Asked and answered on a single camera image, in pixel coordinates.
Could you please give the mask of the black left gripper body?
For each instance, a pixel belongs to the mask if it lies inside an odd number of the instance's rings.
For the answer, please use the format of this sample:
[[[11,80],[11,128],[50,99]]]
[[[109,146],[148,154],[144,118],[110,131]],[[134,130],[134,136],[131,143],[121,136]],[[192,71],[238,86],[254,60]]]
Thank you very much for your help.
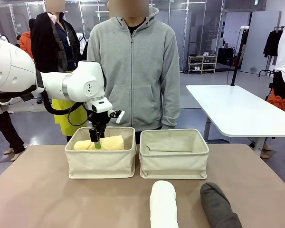
[[[108,112],[96,113],[93,111],[87,112],[88,121],[96,128],[99,133],[104,133],[106,125],[109,123]]]

